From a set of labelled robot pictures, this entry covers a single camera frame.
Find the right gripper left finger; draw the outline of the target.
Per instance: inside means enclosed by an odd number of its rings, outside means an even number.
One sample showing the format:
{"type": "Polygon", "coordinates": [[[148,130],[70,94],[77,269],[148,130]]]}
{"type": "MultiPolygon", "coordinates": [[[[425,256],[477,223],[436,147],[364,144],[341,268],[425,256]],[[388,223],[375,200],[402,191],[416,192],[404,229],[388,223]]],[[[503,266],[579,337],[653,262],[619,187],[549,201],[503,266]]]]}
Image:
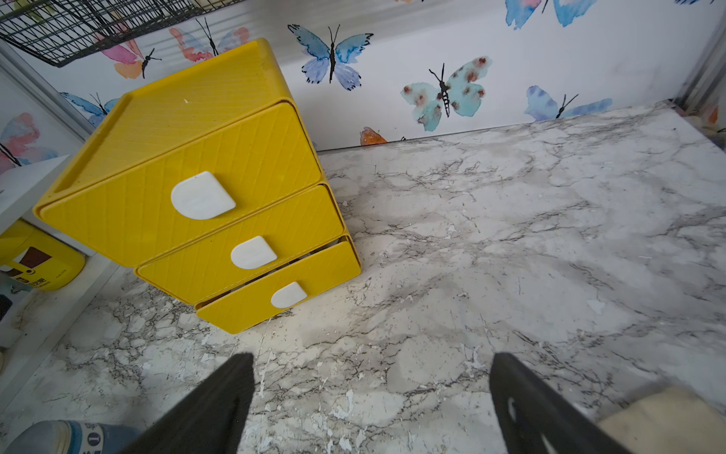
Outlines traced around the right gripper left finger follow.
{"type": "Polygon", "coordinates": [[[236,453],[255,392],[254,357],[230,357],[124,453],[236,453]]]}

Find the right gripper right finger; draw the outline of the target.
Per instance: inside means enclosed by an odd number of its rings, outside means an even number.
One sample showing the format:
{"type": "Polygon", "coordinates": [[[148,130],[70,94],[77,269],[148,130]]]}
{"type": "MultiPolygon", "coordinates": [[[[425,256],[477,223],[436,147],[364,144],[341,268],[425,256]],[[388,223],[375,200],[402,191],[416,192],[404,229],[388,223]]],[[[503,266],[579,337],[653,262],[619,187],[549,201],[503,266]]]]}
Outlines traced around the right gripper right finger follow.
{"type": "Polygon", "coordinates": [[[509,453],[626,453],[511,353],[493,356],[490,393],[509,453]]]}

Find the yellow drawer cabinet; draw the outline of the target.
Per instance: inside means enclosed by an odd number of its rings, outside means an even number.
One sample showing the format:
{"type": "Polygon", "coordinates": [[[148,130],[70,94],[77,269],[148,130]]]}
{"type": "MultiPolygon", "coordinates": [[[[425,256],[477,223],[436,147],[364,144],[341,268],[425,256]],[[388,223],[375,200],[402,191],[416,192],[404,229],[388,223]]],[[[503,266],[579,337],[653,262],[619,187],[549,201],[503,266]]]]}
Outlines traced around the yellow drawer cabinet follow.
{"type": "Polygon", "coordinates": [[[34,214],[231,334],[361,272],[263,39],[122,96],[34,214]]]}

